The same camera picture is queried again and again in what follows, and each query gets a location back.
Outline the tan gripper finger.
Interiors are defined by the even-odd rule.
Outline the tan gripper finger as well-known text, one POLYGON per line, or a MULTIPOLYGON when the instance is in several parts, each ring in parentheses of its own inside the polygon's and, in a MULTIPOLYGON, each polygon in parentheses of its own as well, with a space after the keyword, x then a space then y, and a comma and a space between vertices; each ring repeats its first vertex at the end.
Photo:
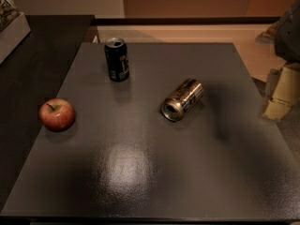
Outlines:
POLYGON ((290 106, 300 98, 300 64, 290 63, 281 68, 273 99, 290 106))
POLYGON ((280 100, 266 99, 262 103, 262 116, 275 121, 280 121, 291 109, 288 103, 280 100))

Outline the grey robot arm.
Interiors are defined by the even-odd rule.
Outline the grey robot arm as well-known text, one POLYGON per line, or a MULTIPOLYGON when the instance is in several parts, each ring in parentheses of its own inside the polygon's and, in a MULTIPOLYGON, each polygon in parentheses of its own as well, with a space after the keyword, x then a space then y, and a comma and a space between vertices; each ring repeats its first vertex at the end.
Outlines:
POLYGON ((262 117, 279 121, 300 98, 300 0, 279 19, 274 46, 286 64, 268 74, 262 117))

